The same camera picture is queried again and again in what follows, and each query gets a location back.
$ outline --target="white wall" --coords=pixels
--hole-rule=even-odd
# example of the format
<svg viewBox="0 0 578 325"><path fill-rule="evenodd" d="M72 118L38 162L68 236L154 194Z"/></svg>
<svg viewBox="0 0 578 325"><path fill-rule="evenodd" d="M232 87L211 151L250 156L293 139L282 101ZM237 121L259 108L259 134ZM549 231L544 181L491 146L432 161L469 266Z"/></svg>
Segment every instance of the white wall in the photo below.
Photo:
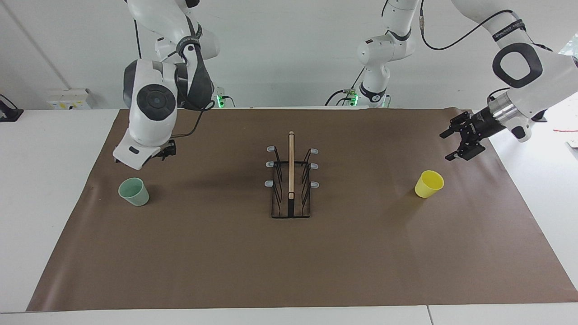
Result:
<svg viewBox="0 0 578 325"><path fill-rule="evenodd" d="M0 0L72 87L89 88L98 108L122 108L126 65L137 57L134 28L123 0ZM538 43L561 49L578 30L575 0L512 0ZM201 1L197 18L221 40L207 62L213 80L239 106L322 105L351 86L361 69L360 41L383 32L383 1ZM0 6L0 91L25 108L45 108L44 89L60 88L34 47ZM426 35L446 45L475 26L450 0L426 0ZM458 46L434 52L419 39L416 53L390 64L389 93L400 107L481 108L503 83L492 73L498 48L480 29ZM143 56L154 59L156 36L141 28Z"/></svg>

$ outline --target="black wire rack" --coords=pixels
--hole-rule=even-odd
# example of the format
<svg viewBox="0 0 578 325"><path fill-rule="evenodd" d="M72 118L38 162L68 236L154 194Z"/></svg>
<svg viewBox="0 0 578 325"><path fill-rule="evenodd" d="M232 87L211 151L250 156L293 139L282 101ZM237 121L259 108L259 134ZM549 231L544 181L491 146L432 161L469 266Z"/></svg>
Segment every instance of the black wire rack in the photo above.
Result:
<svg viewBox="0 0 578 325"><path fill-rule="evenodd" d="M302 161L295 161L292 154L292 139L290 133L290 159L281 160L276 146L267 148L268 152L275 153L275 160L268 161L266 166L273 169L273 179L265 182L266 187L272 190L271 218L273 219L307 219L311 217L311 189L319 187L319 183L311 182L311 170L319 169L317 164L311 163L312 155L318 154L317 149L311 148L305 154ZM295 186L292 186L291 178L295 180L297 174L293 169L301 169L301 194L296 195Z"/></svg>

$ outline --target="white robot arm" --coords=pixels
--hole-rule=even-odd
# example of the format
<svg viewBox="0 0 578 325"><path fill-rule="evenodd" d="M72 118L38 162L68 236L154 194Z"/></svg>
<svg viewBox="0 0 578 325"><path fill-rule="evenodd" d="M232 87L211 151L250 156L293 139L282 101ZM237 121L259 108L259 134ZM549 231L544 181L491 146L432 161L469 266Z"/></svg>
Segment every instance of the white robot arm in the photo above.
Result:
<svg viewBox="0 0 578 325"><path fill-rule="evenodd" d="M356 89L360 95L359 105L381 106L390 79L387 63L406 58L415 51L411 34L418 1L387 0L381 15L386 33L363 41L357 48L357 57L366 70L363 82Z"/></svg>
<svg viewBox="0 0 578 325"><path fill-rule="evenodd" d="M578 60L553 53L536 45L526 33L524 23L508 9L504 0L452 0L467 18L483 24L494 38L500 51L494 58L494 73L511 88L479 113L465 112L450 121L441 133L447 138L459 132L462 138L458 150L446 156L453 160L470 160L485 148L480 144L507 128L520 141L531 137L530 119L578 91Z"/></svg>
<svg viewBox="0 0 578 325"><path fill-rule="evenodd" d="M152 157L176 154L171 134L177 108L204 112L214 106L214 87L205 68L201 44L207 45L208 58L218 55L219 46L214 34L202 37L202 27L189 8L198 1L127 0L127 4L134 19L163 36L158 42L167 40L165 48L172 47L175 52L172 63L139 59L125 70L124 100L130 108L129 126L113 155L139 170Z"/></svg>

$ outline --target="wooden stick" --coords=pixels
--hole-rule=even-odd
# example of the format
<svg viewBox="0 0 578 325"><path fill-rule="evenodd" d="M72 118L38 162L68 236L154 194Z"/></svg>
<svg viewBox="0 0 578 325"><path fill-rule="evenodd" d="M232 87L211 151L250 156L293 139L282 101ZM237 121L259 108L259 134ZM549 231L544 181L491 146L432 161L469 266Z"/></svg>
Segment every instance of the wooden stick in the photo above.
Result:
<svg viewBox="0 0 578 325"><path fill-rule="evenodd" d="M289 200L295 198L295 133L289 132Z"/></svg>

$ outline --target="white table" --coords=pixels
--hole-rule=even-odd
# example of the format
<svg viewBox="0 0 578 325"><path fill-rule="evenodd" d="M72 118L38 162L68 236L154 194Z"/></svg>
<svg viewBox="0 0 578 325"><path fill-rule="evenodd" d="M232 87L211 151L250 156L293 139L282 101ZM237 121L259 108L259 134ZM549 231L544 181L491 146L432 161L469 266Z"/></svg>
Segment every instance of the white table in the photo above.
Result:
<svg viewBox="0 0 578 325"><path fill-rule="evenodd" d="M572 101L549 112L519 144L502 132L492 142L574 285L578 285L578 154L552 128ZM27 111L0 124L1 324L551 324L578 323L578 304L394 306L377 308L213 309L20 313L84 187L117 110Z"/></svg>

